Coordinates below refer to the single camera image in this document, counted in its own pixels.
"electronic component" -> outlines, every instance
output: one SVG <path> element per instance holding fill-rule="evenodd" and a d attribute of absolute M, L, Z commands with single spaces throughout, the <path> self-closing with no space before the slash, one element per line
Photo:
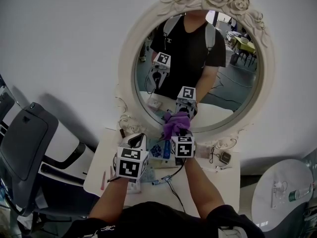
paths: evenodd
<path fill-rule="evenodd" d="M 227 152 L 222 152 L 222 153 L 220 154 L 219 160 L 220 160 L 222 163 L 228 165 L 229 162 L 230 162 L 230 160 L 231 160 L 231 154 L 230 154 L 230 153 L 227 153 Z"/>

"person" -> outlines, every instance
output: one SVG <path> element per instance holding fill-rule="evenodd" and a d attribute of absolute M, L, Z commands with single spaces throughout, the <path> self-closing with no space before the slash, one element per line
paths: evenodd
<path fill-rule="evenodd" d="M 139 54 L 139 60 L 141 62 L 145 62 L 146 61 L 146 56 L 145 56 L 145 42 L 143 43 L 141 50 L 140 50 L 140 54 Z"/>
<path fill-rule="evenodd" d="M 244 27 L 242 27 L 242 36 L 244 38 L 247 38 L 249 42 L 252 41 L 250 35 L 248 34 L 247 30 Z"/>
<path fill-rule="evenodd" d="M 205 28 L 207 10 L 189 11 L 182 15 L 168 37 L 163 22 L 152 41 L 152 63 L 159 52 L 171 56 L 170 74 L 154 92 L 176 100 L 182 86 L 196 88 L 199 103 L 212 88 L 218 69 L 225 67 L 226 49 L 222 35 L 215 31 L 215 42 L 208 54 Z"/>
<path fill-rule="evenodd" d="M 108 184 L 88 219 L 73 222 L 64 238 L 151 237 L 172 234 L 178 237 L 193 234 L 217 238 L 218 234 L 223 235 L 220 228 L 230 229 L 232 233 L 239 230 L 241 235 L 230 236 L 231 238 L 264 238 L 261 230 L 245 215 L 239 216 L 231 206 L 224 204 L 217 188 L 195 158 L 187 159 L 184 167 L 190 194 L 200 218 L 157 202 L 145 202 L 123 209 L 129 179 L 120 178 Z"/>

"small electronic device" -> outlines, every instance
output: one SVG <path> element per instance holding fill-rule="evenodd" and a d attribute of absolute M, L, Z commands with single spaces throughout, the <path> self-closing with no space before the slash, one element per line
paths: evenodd
<path fill-rule="evenodd" d="M 192 119 L 195 116 L 196 105 L 196 89 L 183 86 L 177 96 L 175 113 L 187 112 L 189 118 Z"/>
<path fill-rule="evenodd" d="M 229 162 L 230 162 L 230 160 L 231 160 L 231 154 L 230 154 L 230 153 L 227 153 L 227 152 L 222 152 L 222 153 L 220 154 L 219 160 L 220 160 L 222 163 L 228 165 Z"/>
<path fill-rule="evenodd" d="M 149 71 L 149 79 L 154 89 L 158 90 L 163 84 L 166 76 L 170 71 L 171 56 L 159 52 L 153 60 L 152 67 Z"/>

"cable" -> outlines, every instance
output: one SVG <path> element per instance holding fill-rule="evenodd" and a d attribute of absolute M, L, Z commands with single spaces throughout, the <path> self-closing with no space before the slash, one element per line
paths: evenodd
<path fill-rule="evenodd" d="M 215 154 L 215 153 L 211 153 L 211 159 L 209 160 L 209 163 L 212 164 L 213 163 L 213 156 L 216 155 L 219 159 L 220 159 L 220 155 L 219 154 Z"/>
<path fill-rule="evenodd" d="M 216 96 L 216 97 L 218 97 L 218 98 L 220 98 L 220 99 L 223 99 L 224 101 L 232 101 L 232 102 L 235 102 L 235 103 L 237 103 L 237 104 L 239 104 L 239 105 L 242 105 L 242 103 L 240 103 L 240 102 L 233 101 L 233 100 L 227 100 L 227 99 L 225 99 L 225 98 L 223 98 L 223 97 L 220 97 L 220 96 L 217 96 L 216 94 L 213 94 L 213 93 L 208 93 L 208 94 L 214 95 L 214 96 Z"/>
<path fill-rule="evenodd" d="M 173 185 L 172 185 L 172 183 L 171 183 L 171 178 L 172 178 L 173 176 L 175 176 L 179 171 L 182 170 L 183 166 L 185 165 L 186 160 L 187 160 L 187 159 L 184 160 L 182 166 L 181 166 L 175 173 L 173 173 L 172 175 L 170 175 L 170 176 L 164 178 L 164 180 L 165 180 L 165 181 L 167 182 L 167 184 L 169 185 L 169 187 L 170 187 L 172 193 L 173 193 L 173 194 L 177 197 L 177 199 L 179 200 L 181 206 L 183 207 L 184 213 L 186 213 L 185 208 L 184 208 L 184 205 L 183 205 L 183 203 L 182 203 L 182 200 L 180 200 L 179 196 L 177 195 L 177 193 L 176 193 L 176 191 L 175 191 L 175 189 L 174 189 L 174 187 L 173 187 Z"/>
<path fill-rule="evenodd" d="M 148 94 L 153 94 L 153 93 L 154 93 L 155 88 L 153 88 L 153 90 L 152 90 L 152 92 L 151 92 L 151 93 L 148 91 L 149 73 L 148 73 L 148 75 L 147 75 L 147 76 L 146 76 L 146 78 L 145 78 L 144 87 L 145 87 L 145 90 L 146 90 L 146 92 L 147 92 Z"/>
<path fill-rule="evenodd" d="M 219 159 L 220 159 L 220 155 L 219 154 L 215 154 L 215 153 L 213 153 L 214 152 L 214 146 L 212 147 L 212 149 L 211 149 L 211 153 L 209 153 L 209 154 L 211 154 L 211 159 L 209 160 L 209 163 L 210 164 L 212 164 L 213 163 L 213 156 L 214 155 L 216 155 Z"/>
<path fill-rule="evenodd" d="M 238 85 L 241 85 L 240 83 L 238 83 L 238 82 L 232 80 L 231 78 L 229 78 L 227 75 L 223 74 L 222 72 L 218 71 L 218 73 L 224 75 L 225 77 L 227 77 L 228 79 L 230 79 L 233 83 L 236 83 L 236 84 L 238 84 Z M 241 86 L 247 87 L 247 88 L 252 88 L 252 87 L 253 87 L 253 86 L 246 86 L 246 85 L 241 85 Z"/>
<path fill-rule="evenodd" d="M 219 78 L 219 83 L 220 83 L 220 85 L 218 85 L 218 86 L 215 86 L 215 87 L 213 87 L 212 89 L 217 89 L 217 87 L 219 87 L 219 86 L 224 86 L 223 84 L 222 84 L 222 82 L 221 82 L 221 80 L 220 80 L 220 77 L 217 75 L 217 77 Z"/>

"white table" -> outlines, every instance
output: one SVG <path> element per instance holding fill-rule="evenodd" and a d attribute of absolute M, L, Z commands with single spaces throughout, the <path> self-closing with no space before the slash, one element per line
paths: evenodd
<path fill-rule="evenodd" d="M 113 156 L 116 148 L 121 142 L 119 131 L 105 129 L 104 134 L 97 147 L 95 156 L 89 168 L 84 189 L 92 194 L 101 196 L 104 190 L 101 190 L 104 171 L 106 171 L 106 180 L 110 178 L 109 167 L 112 165 Z M 240 161 L 237 154 L 232 155 L 228 166 L 232 167 L 219 171 L 218 173 L 207 171 L 214 168 L 208 160 L 197 159 L 203 167 L 208 178 L 219 190 L 224 202 L 231 205 L 236 212 L 239 211 L 239 193 L 240 193 Z M 220 162 L 214 158 L 214 165 Z M 156 179 L 171 175 L 176 169 L 158 169 L 156 170 Z M 186 212 L 192 216 L 198 217 L 196 206 L 191 198 L 185 169 L 182 169 L 172 179 L 172 184 L 183 202 Z M 178 199 L 172 194 L 167 183 L 153 186 L 151 183 L 141 184 L 141 193 L 127 194 L 125 205 L 132 206 L 138 203 L 155 201 L 161 204 L 169 205 L 177 210 L 182 210 Z"/>
<path fill-rule="evenodd" d="M 148 94 L 147 92 L 140 92 L 140 93 L 145 103 L 150 97 L 162 102 L 162 105 L 159 108 L 160 110 L 167 111 L 169 109 L 174 111 L 176 108 L 176 101 L 169 97 L 155 94 L 155 93 L 153 94 Z M 226 119 L 227 117 L 233 114 L 232 110 L 223 109 L 221 107 L 211 105 L 211 104 L 206 104 L 206 103 L 198 103 L 197 107 L 198 107 L 198 113 L 191 121 L 192 128 L 205 127 L 208 125 L 215 124 L 217 122 L 220 122 Z"/>
<path fill-rule="evenodd" d="M 274 209 L 271 208 L 273 182 L 284 182 L 285 201 L 279 203 Z M 253 223 L 258 225 L 263 232 L 275 228 L 290 214 L 297 206 L 310 200 L 313 190 L 303 198 L 289 202 L 289 193 L 297 189 L 304 189 L 313 182 L 313 175 L 309 168 L 298 160 L 284 160 L 270 167 L 255 185 L 253 196 L 251 196 L 251 218 Z M 247 198 L 241 189 L 241 200 Z"/>

